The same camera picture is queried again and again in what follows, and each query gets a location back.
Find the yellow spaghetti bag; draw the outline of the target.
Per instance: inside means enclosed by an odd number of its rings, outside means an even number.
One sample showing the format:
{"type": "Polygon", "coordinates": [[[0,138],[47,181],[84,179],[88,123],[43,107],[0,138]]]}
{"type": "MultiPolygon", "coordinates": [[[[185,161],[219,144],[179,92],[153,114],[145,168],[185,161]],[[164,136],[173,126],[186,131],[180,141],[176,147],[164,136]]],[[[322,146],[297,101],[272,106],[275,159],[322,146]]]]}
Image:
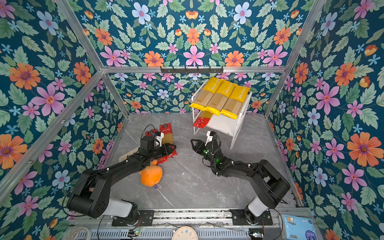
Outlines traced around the yellow spaghetti bag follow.
{"type": "Polygon", "coordinates": [[[249,91],[250,88],[248,87],[236,86],[222,108],[220,115],[236,120],[249,91]]]}
{"type": "Polygon", "coordinates": [[[236,86],[236,84],[229,81],[223,81],[204,108],[204,111],[219,116],[236,86]]]}
{"type": "Polygon", "coordinates": [[[190,107],[193,109],[204,111],[205,107],[208,105],[208,103],[224,81],[224,79],[211,77],[204,84],[204,86],[194,95],[194,99],[192,100],[190,107]]]}

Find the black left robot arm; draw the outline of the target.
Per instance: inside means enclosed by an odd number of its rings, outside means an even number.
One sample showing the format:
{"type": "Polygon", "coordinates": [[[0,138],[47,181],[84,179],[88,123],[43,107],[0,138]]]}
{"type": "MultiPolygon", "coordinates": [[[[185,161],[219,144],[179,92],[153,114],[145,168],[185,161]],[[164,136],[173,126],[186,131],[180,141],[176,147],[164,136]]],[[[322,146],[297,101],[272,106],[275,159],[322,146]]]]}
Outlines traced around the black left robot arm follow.
{"type": "Polygon", "coordinates": [[[66,208],[91,218],[127,218],[133,211],[134,204],[110,198],[112,186],[127,176],[144,170],[154,160],[171,155],[176,148],[177,146],[170,143],[160,143],[153,136],[142,137],[138,149],[122,162],[97,171],[84,171],[67,201],[66,208]]]}

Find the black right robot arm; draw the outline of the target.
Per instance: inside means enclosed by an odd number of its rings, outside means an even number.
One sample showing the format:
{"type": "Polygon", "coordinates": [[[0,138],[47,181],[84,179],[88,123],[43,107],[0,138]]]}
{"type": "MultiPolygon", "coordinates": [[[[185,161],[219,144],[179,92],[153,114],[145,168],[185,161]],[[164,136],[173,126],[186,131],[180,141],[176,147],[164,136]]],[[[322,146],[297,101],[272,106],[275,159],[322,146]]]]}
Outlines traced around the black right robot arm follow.
{"type": "Polygon", "coordinates": [[[221,144],[217,140],[205,143],[191,140],[193,150],[210,162],[209,167],[217,177],[240,178],[249,182],[256,196],[245,207],[245,219],[254,225],[262,215],[275,209],[290,190],[285,177],[267,160],[257,163],[235,161],[223,155],[221,144]]]}

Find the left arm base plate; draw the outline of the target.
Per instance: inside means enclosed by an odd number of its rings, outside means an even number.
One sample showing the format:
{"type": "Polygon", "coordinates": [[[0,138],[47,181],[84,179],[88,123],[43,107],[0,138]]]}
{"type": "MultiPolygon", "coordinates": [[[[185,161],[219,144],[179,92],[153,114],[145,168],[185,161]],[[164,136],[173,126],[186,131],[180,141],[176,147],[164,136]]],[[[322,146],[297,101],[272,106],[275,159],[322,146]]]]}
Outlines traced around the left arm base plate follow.
{"type": "Polygon", "coordinates": [[[154,220],[153,210],[134,210],[127,217],[114,217],[113,227],[149,227],[154,220]]]}

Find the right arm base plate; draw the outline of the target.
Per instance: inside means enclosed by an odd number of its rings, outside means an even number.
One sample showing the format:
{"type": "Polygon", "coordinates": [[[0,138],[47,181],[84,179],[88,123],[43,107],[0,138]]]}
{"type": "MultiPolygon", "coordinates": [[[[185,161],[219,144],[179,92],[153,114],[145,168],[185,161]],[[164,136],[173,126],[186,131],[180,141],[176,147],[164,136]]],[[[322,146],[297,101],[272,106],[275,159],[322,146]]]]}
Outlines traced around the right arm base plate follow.
{"type": "Polygon", "coordinates": [[[250,211],[230,209],[234,226],[272,226],[273,219],[269,210],[260,216],[253,215],[250,211]]]}

